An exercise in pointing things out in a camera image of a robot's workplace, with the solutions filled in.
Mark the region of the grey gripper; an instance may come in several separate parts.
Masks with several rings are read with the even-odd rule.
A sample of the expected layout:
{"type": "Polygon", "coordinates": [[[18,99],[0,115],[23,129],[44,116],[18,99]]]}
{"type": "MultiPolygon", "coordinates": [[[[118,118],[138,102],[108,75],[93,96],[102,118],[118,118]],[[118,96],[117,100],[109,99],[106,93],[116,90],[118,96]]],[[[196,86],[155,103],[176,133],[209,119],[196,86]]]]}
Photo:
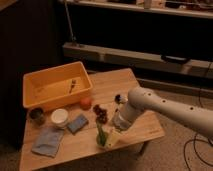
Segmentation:
{"type": "MultiPolygon", "coordinates": [[[[112,122],[113,122],[113,125],[121,131],[125,131],[131,126],[131,123],[125,120],[121,116],[120,112],[116,112],[114,114],[112,118],[112,122]]],[[[112,130],[109,133],[107,138],[107,146],[108,147],[114,146],[119,141],[120,137],[121,137],[121,133],[118,130],[112,130]]]]}

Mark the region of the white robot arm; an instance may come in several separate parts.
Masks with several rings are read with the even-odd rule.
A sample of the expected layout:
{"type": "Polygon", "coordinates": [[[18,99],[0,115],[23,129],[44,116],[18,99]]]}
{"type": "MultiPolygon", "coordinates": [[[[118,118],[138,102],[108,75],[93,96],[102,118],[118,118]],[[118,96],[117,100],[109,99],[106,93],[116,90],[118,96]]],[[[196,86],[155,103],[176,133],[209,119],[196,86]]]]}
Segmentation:
{"type": "Polygon", "coordinates": [[[126,131],[146,110],[158,112],[213,140],[212,110],[163,99],[153,90],[140,86],[128,92],[127,101],[112,117],[112,125],[126,131]]]}

